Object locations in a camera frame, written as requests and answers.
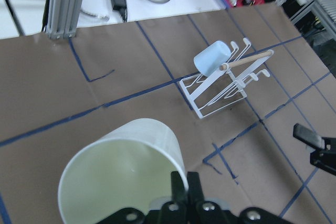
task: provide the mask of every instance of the screw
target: screw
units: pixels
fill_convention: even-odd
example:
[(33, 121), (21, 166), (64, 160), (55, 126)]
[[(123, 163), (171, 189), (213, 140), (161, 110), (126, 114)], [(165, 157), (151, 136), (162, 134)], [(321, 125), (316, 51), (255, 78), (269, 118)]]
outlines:
[(206, 202), (202, 205), (205, 211), (212, 211), (215, 210), (215, 206), (211, 202)]
[(170, 211), (177, 211), (179, 209), (178, 204), (172, 203), (168, 206)]
[(261, 216), (257, 211), (249, 211), (247, 212), (247, 218), (249, 218), (250, 220), (260, 220)]
[(138, 217), (138, 215), (136, 213), (130, 213), (128, 215), (126, 215), (126, 220), (127, 221), (133, 221), (133, 220), (136, 220)]

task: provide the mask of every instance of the black clamp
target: black clamp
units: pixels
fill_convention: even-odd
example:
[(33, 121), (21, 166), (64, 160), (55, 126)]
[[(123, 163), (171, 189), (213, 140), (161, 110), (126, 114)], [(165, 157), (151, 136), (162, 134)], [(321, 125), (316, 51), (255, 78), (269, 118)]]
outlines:
[(178, 172), (171, 173), (172, 198), (158, 210), (145, 216), (135, 208), (123, 208), (98, 224), (290, 224), (261, 208), (250, 207), (239, 217), (219, 204), (204, 198), (201, 181), (196, 172), (188, 172), (188, 192)]
[(294, 125), (293, 137), (315, 149), (310, 153), (312, 165), (336, 175), (336, 138), (322, 137), (298, 123)]

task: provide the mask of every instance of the light blue cup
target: light blue cup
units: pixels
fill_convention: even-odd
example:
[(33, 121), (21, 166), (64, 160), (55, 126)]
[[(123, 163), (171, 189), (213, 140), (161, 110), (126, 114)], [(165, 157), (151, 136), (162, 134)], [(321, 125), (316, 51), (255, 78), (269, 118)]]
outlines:
[(231, 51), (229, 47), (224, 42), (218, 40), (196, 55), (194, 57), (194, 64), (202, 75), (208, 77), (221, 64), (225, 63), (230, 56)]

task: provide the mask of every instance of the wooden handle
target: wooden handle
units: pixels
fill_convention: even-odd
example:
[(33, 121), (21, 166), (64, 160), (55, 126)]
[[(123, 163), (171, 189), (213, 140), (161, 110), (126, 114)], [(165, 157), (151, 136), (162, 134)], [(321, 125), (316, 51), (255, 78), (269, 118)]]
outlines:
[[(251, 61), (255, 61), (257, 59), (260, 59), (260, 58), (263, 58), (263, 57), (266, 57), (266, 56), (272, 56), (273, 53), (274, 53), (274, 51), (269, 49), (265, 52), (261, 52), (259, 54), (252, 55), (252, 56), (246, 57), (244, 59), (240, 59), (240, 60), (237, 60), (237, 61), (230, 62), (228, 65), (229, 65), (229, 68), (237, 67), (237, 66), (240, 66), (242, 64), (245, 64), (245, 63), (248, 63), (248, 62), (251, 62)], [(226, 70), (227, 65), (226, 64), (220, 65), (219, 69), (220, 70)]]

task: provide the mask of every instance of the white cup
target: white cup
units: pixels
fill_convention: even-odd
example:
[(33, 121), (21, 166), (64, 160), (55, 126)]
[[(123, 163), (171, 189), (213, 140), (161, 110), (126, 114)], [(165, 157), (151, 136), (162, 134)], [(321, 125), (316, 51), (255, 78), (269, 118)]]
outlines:
[(194, 57), (194, 64), (202, 75), (208, 77), (221, 64), (225, 63), (230, 56), (231, 51), (229, 47), (224, 42), (218, 40), (196, 55)]
[(173, 131), (154, 119), (131, 121), (79, 151), (66, 166), (58, 206), (66, 224), (93, 224), (124, 207), (147, 214), (150, 202), (171, 195), (170, 173), (188, 189)]

